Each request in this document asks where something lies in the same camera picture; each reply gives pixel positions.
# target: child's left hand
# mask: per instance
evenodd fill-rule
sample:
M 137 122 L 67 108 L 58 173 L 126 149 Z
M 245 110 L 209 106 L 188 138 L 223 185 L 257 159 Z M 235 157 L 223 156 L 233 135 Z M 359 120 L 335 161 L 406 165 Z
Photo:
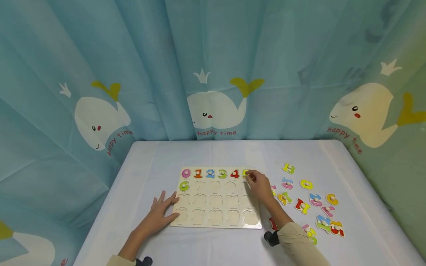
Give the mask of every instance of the child's left hand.
M 154 198 L 153 204 L 151 206 L 151 211 L 147 216 L 142 220 L 139 226 L 135 231 L 140 231 L 142 234 L 149 236 L 155 234 L 156 232 L 163 229 L 166 225 L 174 221 L 179 217 L 179 213 L 175 212 L 171 215 L 164 217 L 166 209 L 171 204 L 175 204 L 179 201 L 179 197 L 176 197 L 176 191 L 170 196 L 170 198 L 164 200 L 166 192 L 163 190 L 160 198 Z

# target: green number 3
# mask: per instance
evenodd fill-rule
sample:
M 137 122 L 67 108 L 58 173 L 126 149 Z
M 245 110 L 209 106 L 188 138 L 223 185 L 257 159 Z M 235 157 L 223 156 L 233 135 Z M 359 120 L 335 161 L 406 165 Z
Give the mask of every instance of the green number 3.
M 228 175 L 226 174 L 226 170 L 220 169 L 219 170 L 219 175 L 217 177 L 224 179 L 226 178 Z

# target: yellow whale tail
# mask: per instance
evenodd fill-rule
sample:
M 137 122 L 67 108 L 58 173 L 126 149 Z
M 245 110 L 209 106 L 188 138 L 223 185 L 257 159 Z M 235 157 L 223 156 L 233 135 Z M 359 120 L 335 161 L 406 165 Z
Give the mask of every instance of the yellow whale tail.
M 0 240 L 8 239 L 13 236 L 13 231 L 7 227 L 7 225 L 0 220 Z
M 114 99 L 114 101 L 118 102 L 118 94 L 120 93 L 120 90 L 121 90 L 120 83 L 113 83 L 111 84 L 109 89 L 107 89 L 105 85 L 102 84 L 102 82 L 97 80 L 92 82 L 92 86 L 103 89 L 112 99 Z
M 250 93 L 252 93 L 255 89 L 262 86 L 262 84 L 264 82 L 265 82 L 264 79 L 258 79 L 258 80 L 251 81 L 250 84 L 247 84 L 244 81 L 244 79 L 242 79 L 240 77 L 235 77 L 235 78 L 231 79 L 231 81 L 229 83 L 238 87 L 239 90 L 241 91 L 242 97 L 247 98 L 247 96 L 249 96 Z
M 398 126 L 426 122 L 426 112 L 413 113 L 413 95 L 406 92 L 403 95 L 404 105 L 397 121 Z

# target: fabric backdrop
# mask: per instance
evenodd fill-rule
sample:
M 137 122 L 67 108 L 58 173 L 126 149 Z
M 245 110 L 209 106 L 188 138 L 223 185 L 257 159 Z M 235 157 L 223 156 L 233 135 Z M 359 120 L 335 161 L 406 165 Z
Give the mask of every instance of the fabric backdrop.
M 422 0 L 1 1 L 0 266 L 71 265 L 135 140 L 338 139 L 426 258 L 425 26 Z

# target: whale print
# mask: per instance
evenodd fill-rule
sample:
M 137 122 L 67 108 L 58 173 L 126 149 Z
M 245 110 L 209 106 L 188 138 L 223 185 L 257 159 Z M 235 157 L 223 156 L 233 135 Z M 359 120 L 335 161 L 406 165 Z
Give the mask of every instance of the whale print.
M 0 266 L 51 266 L 53 263 L 55 247 L 49 240 L 36 235 L 14 232 L 0 221 L 0 241 L 9 238 L 15 239 L 28 253 L 0 262 Z
M 364 84 L 336 103 L 330 113 L 330 121 L 351 129 L 368 147 L 377 148 L 398 127 L 426 121 L 426 112 L 413 112 L 413 96 L 406 92 L 398 120 L 384 129 L 393 98 L 392 93 L 381 84 Z
M 83 139 L 96 151 L 105 149 L 110 135 L 131 122 L 126 110 L 118 102 L 120 84 L 114 83 L 107 89 L 99 81 L 92 86 L 103 89 L 117 103 L 117 109 L 109 102 L 95 97 L 82 97 L 75 106 L 74 119 Z
M 243 96 L 238 108 L 228 96 L 217 91 L 199 92 L 188 96 L 187 101 L 194 127 L 227 129 L 240 124 L 245 117 L 247 97 L 263 82 L 263 79 L 258 79 L 247 84 L 239 77 L 231 79 L 230 83 L 238 87 Z

